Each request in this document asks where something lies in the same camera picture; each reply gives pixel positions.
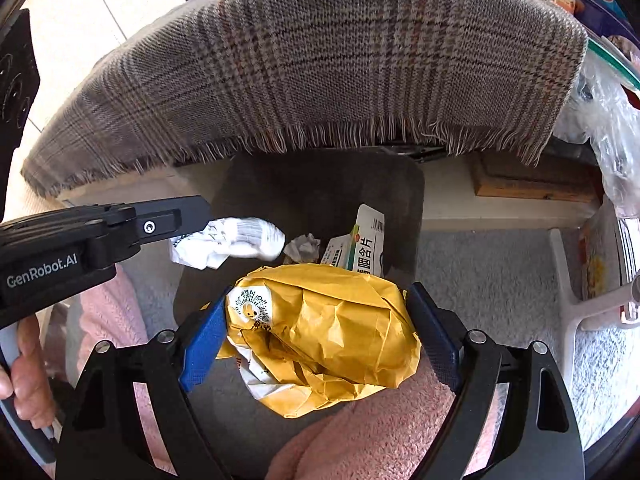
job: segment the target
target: pink fleece blanket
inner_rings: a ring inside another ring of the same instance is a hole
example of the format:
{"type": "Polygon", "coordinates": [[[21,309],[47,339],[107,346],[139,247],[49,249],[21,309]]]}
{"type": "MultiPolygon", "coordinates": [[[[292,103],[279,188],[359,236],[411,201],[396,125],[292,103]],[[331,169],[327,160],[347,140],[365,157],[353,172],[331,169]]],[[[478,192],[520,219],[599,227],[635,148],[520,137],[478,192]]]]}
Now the pink fleece blanket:
{"type": "MultiPolygon", "coordinates": [[[[117,347],[148,341],[133,286],[122,268],[117,269],[113,280],[80,296],[80,326],[86,335],[78,358],[79,370],[101,339],[109,339],[117,347]]],[[[291,439],[274,457],[266,480],[407,479],[429,449],[453,399],[423,357],[416,374],[399,388],[345,403],[340,412],[291,439]]],[[[172,472],[144,386],[136,390],[136,400],[154,462],[172,472]]],[[[468,474],[486,465],[496,417],[494,399],[468,474]]]]}

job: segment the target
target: finger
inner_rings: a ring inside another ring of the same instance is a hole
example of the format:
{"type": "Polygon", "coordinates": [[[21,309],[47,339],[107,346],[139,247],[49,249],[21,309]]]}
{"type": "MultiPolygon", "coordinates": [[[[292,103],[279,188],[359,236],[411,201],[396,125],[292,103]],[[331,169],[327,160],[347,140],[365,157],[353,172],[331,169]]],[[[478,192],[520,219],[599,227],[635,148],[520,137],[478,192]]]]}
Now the finger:
{"type": "Polygon", "coordinates": [[[37,389],[47,386],[47,375],[39,352],[29,356],[21,355],[11,367],[11,380],[14,384],[15,396],[26,399],[37,389]]]}
{"type": "Polygon", "coordinates": [[[13,392],[14,387],[11,384],[11,379],[5,371],[0,368],[0,400],[8,399],[13,392]]]}
{"type": "Polygon", "coordinates": [[[53,424],[53,412],[47,415],[37,416],[31,419],[31,425],[34,430],[41,430],[53,424]]]}
{"type": "Polygon", "coordinates": [[[31,355],[40,349],[40,325],[35,315],[20,320],[17,339],[18,349],[22,355],[31,355]]]}
{"type": "Polygon", "coordinates": [[[52,400],[49,392],[44,388],[39,388],[27,399],[15,398],[15,412],[22,420],[33,420],[39,416],[44,416],[52,409],[52,400]]]}

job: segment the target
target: tiled floor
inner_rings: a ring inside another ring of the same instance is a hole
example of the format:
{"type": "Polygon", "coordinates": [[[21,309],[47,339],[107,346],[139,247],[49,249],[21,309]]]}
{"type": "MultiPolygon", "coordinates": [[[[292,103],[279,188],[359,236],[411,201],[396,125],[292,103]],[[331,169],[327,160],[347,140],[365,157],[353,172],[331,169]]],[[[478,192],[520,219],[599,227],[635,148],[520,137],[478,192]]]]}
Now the tiled floor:
{"type": "Polygon", "coordinates": [[[14,153],[4,220],[48,210],[19,174],[40,132],[94,64],[184,0],[27,0],[40,89],[14,153]]]}

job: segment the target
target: gray carpet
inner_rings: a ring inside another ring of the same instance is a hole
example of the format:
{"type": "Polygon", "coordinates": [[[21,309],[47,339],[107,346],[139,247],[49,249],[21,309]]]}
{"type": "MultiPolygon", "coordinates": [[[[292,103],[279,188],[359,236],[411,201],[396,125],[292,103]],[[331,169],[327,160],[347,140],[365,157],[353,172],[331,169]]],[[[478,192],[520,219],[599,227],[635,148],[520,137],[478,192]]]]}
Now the gray carpet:
{"type": "MultiPolygon", "coordinates": [[[[564,233],[577,277],[577,233],[564,233]]],[[[546,230],[422,232],[416,277],[438,306],[495,341],[528,346],[533,339],[559,349],[556,277],[546,230]]],[[[640,396],[638,330],[578,331],[571,392],[582,445],[589,447],[640,396]]]]}
{"type": "Polygon", "coordinates": [[[146,334],[151,338],[165,328],[176,329],[174,296],[184,266],[171,261],[168,242],[143,245],[138,254],[121,265],[136,290],[146,334]]]}

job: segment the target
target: yellow paper package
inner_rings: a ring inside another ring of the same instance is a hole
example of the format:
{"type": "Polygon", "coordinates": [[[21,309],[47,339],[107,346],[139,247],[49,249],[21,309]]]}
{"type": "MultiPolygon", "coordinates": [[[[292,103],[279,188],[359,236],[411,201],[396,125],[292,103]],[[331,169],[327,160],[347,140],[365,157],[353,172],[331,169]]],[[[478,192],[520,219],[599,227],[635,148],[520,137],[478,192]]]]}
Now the yellow paper package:
{"type": "Polygon", "coordinates": [[[255,399],[287,418],[397,388],[420,341],[391,282],[337,267],[263,267],[226,297],[228,337],[255,399]]]}

